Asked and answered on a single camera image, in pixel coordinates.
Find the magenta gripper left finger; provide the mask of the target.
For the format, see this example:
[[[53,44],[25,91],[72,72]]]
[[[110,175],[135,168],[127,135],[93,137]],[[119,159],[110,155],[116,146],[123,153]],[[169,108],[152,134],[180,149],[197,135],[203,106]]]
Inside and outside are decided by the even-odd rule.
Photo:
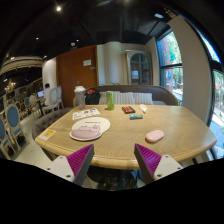
[[[56,176],[82,186],[94,156],[94,145],[88,145],[71,155],[58,156],[46,170]]]

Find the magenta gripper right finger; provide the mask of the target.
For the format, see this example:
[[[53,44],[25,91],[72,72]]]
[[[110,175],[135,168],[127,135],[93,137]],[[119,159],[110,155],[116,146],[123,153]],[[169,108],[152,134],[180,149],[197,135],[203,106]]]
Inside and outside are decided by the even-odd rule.
[[[146,184],[182,169],[182,166],[170,155],[159,155],[140,144],[135,144],[134,154]]]

